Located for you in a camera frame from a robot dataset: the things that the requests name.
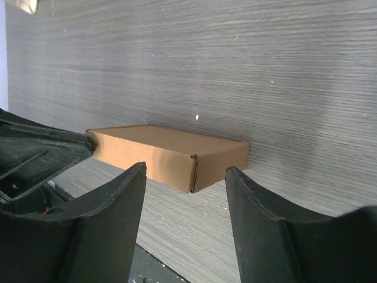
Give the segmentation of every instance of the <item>cardboard box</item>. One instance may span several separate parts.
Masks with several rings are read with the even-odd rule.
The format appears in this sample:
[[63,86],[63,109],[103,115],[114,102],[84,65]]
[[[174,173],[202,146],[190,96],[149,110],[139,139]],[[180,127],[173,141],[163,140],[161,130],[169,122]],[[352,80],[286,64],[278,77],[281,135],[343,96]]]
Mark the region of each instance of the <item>cardboard box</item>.
[[146,162],[148,178],[196,193],[247,166],[249,144],[149,125],[87,130],[98,143],[94,158],[122,169]]

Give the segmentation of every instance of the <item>wood grain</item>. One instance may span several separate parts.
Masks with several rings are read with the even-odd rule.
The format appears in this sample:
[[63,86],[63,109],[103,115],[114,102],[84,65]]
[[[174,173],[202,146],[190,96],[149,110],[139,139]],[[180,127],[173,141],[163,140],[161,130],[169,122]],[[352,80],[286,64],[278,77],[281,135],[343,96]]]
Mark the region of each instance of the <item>wood grain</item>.
[[[289,200],[330,215],[377,202],[375,1],[39,4],[6,8],[14,113],[245,140],[246,173]],[[57,182],[79,195],[119,172],[90,160]],[[224,182],[195,195],[148,182],[138,242],[193,282],[239,282],[226,208]]]

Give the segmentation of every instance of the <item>brown box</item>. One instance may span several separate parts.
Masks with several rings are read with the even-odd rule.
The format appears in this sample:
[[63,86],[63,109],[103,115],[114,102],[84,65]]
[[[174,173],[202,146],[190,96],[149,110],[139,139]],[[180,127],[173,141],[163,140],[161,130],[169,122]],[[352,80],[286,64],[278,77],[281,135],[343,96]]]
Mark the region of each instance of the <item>brown box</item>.
[[122,169],[146,162],[148,178],[196,193],[247,165],[249,144],[149,125],[87,130],[98,147],[94,158]]

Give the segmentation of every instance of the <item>white wall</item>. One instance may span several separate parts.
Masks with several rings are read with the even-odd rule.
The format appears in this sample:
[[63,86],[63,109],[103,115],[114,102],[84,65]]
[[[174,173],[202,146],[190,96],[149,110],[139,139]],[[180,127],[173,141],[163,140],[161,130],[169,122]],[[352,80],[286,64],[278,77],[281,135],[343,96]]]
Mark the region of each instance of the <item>white wall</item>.
[[5,2],[0,0],[0,108],[8,110]]

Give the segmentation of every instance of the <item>beige object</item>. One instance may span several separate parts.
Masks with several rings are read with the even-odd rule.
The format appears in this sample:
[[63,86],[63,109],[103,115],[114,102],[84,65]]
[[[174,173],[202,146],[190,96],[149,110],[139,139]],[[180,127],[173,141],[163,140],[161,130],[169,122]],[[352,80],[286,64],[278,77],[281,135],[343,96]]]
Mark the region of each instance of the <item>beige object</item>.
[[142,125],[87,130],[98,147],[94,158],[128,169],[146,162],[150,179],[184,193],[196,193],[225,177],[226,169],[245,169],[249,144],[184,131]]
[[13,4],[32,15],[37,11],[38,0],[5,0],[5,2]]

